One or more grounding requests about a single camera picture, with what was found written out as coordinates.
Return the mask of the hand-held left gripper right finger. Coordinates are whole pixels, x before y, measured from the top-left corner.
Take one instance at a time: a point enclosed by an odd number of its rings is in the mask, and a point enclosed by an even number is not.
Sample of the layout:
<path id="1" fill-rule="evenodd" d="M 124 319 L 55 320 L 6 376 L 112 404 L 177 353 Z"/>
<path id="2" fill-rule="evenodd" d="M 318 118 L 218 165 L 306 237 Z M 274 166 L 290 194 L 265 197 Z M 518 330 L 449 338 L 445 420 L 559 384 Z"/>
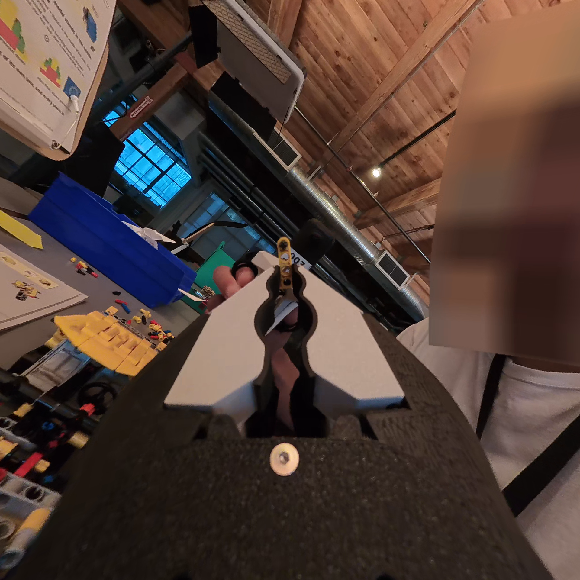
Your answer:
<path id="1" fill-rule="evenodd" d="M 401 403 L 404 392 L 362 311 L 303 266 L 296 273 L 313 315 L 306 362 L 314 406 L 325 417 L 340 417 Z"/>

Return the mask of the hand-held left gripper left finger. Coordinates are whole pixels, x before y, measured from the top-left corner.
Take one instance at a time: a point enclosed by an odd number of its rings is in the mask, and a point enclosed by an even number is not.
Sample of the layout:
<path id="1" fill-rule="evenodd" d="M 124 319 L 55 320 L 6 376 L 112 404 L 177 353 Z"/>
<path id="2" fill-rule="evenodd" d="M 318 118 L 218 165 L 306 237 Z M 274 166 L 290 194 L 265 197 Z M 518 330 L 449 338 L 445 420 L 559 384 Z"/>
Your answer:
<path id="1" fill-rule="evenodd" d="M 267 287 L 276 273 L 270 266 L 207 316 L 164 404 L 213 415 L 241 425 L 256 411 L 254 383 L 265 365 L 265 345 L 256 329 Z"/>

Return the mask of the small yellow angled beam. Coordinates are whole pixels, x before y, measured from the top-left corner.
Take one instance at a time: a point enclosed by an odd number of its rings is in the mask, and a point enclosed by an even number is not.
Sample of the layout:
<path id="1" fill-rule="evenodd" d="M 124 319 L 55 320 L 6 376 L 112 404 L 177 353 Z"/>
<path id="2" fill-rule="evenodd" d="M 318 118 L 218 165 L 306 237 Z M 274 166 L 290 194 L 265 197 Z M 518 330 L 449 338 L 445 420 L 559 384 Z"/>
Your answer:
<path id="1" fill-rule="evenodd" d="M 289 238 L 282 236 L 277 242 L 279 258 L 279 292 L 286 294 L 293 289 L 292 255 Z"/>

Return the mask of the grey desk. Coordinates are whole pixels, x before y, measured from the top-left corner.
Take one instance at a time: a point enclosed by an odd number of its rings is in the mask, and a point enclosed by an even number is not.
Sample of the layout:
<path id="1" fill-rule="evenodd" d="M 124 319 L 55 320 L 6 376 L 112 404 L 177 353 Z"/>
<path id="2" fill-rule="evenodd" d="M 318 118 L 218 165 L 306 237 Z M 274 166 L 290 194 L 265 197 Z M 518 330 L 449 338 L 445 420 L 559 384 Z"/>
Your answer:
<path id="1" fill-rule="evenodd" d="M 42 238 L 43 249 L 30 247 L 5 230 L 1 230 L 1 245 L 88 297 L 83 303 L 59 312 L 59 315 L 86 314 L 95 310 L 105 310 L 115 304 L 117 296 L 113 294 L 114 291 L 120 291 L 118 298 L 128 302 L 133 312 L 139 312 L 141 308 L 145 308 L 141 301 L 122 290 L 101 271 L 98 271 L 98 278 L 77 275 L 73 264 L 69 261 L 71 257 L 77 257 L 77 254 L 69 251 L 26 219 L 39 199 L 39 194 L 1 179 L 1 209 L 39 234 Z M 9 369 L 23 354 L 43 345 L 56 330 L 52 318 L 53 315 L 48 315 L 18 327 L 3 330 L 1 332 L 1 368 Z"/>

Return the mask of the person's right hand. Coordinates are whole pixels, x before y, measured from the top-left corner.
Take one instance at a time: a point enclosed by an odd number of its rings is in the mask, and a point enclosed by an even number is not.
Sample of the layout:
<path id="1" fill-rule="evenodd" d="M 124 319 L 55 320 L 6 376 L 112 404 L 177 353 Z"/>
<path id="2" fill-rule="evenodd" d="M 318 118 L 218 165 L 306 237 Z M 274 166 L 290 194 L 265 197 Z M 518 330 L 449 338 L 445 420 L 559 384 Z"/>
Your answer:
<path id="1" fill-rule="evenodd" d="M 235 273 L 232 273 L 231 268 L 222 265 L 214 270 L 213 278 L 219 292 L 208 300 L 207 313 L 212 312 L 225 300 L 230 299 L 251 283 L 255 278 L 255 274 L 247 266 L 242 266 Z"/>

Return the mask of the green upright panel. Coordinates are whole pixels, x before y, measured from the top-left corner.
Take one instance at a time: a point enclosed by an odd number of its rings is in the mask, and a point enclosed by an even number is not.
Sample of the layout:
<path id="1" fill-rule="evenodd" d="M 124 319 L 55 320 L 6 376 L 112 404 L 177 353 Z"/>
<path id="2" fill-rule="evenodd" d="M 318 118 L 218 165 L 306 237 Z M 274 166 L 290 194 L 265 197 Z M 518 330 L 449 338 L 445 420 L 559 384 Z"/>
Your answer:
<path id="1" fill-rule="evenodd" d="M 197 270 L 197 275 L 192 286 L 193 295 L 202 296 L 198 289 L 203 286 L 210 286 L 215 291 L 215 294 L 218 294 L 219 291 L 213 278 L 214 270 L 222 265 L 231 268 L 235 262 L 235 260 L 225 251 L 225 245 L 226 242 L 222 241 L 216 250 Z"/>

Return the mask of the partly built yellow toy car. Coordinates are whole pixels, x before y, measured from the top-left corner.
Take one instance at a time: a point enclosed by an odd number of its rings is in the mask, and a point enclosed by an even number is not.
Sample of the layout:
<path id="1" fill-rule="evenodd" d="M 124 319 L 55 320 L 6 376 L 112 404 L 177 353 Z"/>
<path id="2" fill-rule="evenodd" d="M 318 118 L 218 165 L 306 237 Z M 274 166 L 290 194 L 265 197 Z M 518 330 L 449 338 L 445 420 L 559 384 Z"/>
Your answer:
<path id="1" fill-rule="evenodd" d="M 44 345 L 1 370 L 1 579 L 55 511 L 71 460 L 108 407 L 173 340 L 143 313 L 133 321 L 114 307 L 56 316 Z"/>

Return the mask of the crumpled white papers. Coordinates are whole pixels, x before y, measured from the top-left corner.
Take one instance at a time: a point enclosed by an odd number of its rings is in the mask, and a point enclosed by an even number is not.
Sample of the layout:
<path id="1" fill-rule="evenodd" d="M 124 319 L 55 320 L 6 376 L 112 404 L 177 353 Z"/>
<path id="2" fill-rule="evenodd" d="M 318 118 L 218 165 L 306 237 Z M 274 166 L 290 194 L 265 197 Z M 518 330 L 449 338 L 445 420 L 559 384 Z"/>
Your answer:
<path id="1" fill-rule="evenodd" d="M 129 227 L 132 231 L 134 231 L 138 236 L 142 239 L 147 241 L 150 245 L 152 245 L 156 250 L 158 249 L 158 243 L 178 243 L 181 242 L 181 245 L 177 246 L 171 252 L 176 255 L 178 252 L 189 249 L 190 242 L 197 236 L 198 234 L 189 236 L 188 238 L 178 238 L 174 240 L 173 238 L 164 236 L 163 234 L 157 232 L 151 228 L 141 228 L 139 226 L 135 226 L 134 224 L 128 223 L 127 221 L 123 222 L 127 227 Z M 188 297 L 189 299 L 196 301 L 196 302 L 203 302 L 206 301 L 207 298 L 205 296 L 197 296 L 187 292 L 185 289 L 178 288 L 178 292 L 180 292 L 183 296 Z"/>

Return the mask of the blue storage bin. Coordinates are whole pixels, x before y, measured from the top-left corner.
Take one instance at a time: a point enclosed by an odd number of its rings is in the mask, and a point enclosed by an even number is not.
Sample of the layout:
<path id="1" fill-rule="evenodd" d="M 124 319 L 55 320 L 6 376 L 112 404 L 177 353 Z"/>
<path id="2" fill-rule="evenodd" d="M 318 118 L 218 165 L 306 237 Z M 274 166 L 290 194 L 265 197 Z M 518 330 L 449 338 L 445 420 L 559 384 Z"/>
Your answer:
<path id="1" fill-rule="evenodd" d="M 59 173 L 29 220 L 149 308 L 179 301 L 197 273 L 112 205 Z"/>

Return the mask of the white t-shirt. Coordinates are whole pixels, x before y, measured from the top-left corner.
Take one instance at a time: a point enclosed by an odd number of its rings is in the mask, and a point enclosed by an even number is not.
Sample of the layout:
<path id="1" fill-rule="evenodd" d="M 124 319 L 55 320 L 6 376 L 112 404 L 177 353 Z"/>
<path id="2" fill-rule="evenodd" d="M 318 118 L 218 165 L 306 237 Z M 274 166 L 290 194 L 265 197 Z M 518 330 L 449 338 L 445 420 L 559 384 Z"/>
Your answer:
<path id="1" fill-rule="evenodd" d="M 431 346 L 428 319 L 411 325 L 397 339 L 448 390 L 475 428 L 492 354 Z M 578 373 L 546 372 L 507 359 L 481 439 L 500 488 L 578 416 Z M 579 453 L 517 522 L 554 579 L 579 579 Z"/>

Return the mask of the open instruction booklet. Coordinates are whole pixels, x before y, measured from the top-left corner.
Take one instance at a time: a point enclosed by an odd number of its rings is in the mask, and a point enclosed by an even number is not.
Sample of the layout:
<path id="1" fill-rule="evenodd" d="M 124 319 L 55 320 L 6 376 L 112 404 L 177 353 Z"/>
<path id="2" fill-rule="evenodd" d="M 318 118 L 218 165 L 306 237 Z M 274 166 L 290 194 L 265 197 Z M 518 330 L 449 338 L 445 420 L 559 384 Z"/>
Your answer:
<path id="1" fill-rule="evenodd" d="M 86 294 L 1 245 L 1 330 L 56 314 L 87 299 Z"/>

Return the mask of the black monitor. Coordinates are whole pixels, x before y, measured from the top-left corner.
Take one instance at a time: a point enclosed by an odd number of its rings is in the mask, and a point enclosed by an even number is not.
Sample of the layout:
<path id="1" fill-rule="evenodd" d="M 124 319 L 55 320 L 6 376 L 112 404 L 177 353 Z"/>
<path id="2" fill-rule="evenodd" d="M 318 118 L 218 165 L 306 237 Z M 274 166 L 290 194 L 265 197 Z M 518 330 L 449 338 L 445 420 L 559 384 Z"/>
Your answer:
<path id="1" fill-rule="evenodd" d="M 85 129 L 75 152 L 61 171 L 76 183 L 104 196 L 124 144 L 104 121 Z"/>

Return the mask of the yellow flat panel piece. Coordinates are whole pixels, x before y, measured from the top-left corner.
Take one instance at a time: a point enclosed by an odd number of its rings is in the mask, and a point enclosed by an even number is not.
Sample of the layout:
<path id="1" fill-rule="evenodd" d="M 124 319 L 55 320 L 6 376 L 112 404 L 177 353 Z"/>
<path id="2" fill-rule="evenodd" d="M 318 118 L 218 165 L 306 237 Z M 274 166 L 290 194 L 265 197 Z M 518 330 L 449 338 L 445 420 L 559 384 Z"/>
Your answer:
<path id="1" fill-rule="evenodd" d="M 1 210 L 1 229 L 5 230 L 11 236 L 19 239 L 21 242 L 25 243 L 29 247 L 36 248 L 42 250 L 43 243 L 42 237 L 33 232 L 29 227 L 25 226 L 23 223 L 19 222 L 11 216 L 10 214 L 6 213 L 5 211 Z"/>

